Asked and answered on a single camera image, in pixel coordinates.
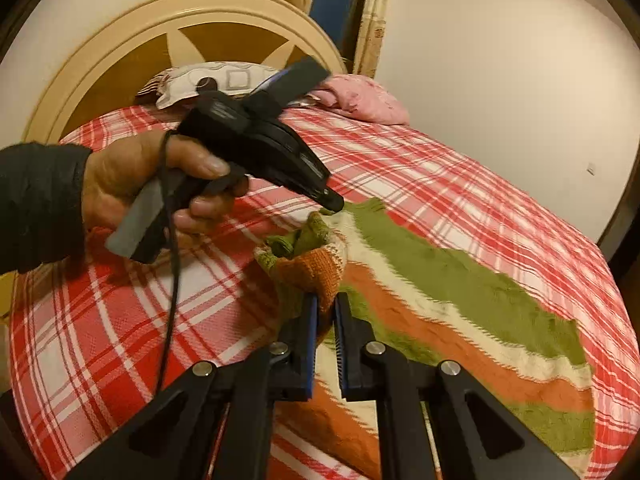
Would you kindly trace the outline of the black jacket sleeve forearm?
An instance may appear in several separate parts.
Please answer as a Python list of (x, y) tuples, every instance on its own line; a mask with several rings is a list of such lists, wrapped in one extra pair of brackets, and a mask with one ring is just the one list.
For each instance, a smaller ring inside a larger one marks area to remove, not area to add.
[(90, 148), (22, 143), (1, 151), (1, 272), (25, 273), (85, 248), (82, 186)]

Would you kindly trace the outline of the person's left hand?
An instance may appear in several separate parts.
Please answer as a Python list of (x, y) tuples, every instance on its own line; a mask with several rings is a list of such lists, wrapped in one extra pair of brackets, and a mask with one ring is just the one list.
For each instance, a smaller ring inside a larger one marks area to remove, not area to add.
[[(163, 130), (145, 131), (117, 140), (89, 156), (82, 188), (82, 221), (86, 230), (116, 229), (140, 190), (155, 177), (162, 160), (169, 168), (200, 179), (215, 180), (228, 174), (229, 165), (198, 141), (171, 136), (166, 153), (162, 154), (164, 139)], [(233, 188), (220, 194), (207, 192), (176, 211), (178, 244), (188, 247), (200, 237), (212, 234), (231, 211), (234, 201), (245, 195), (249, 187), (248, 179), (242, 178)]]

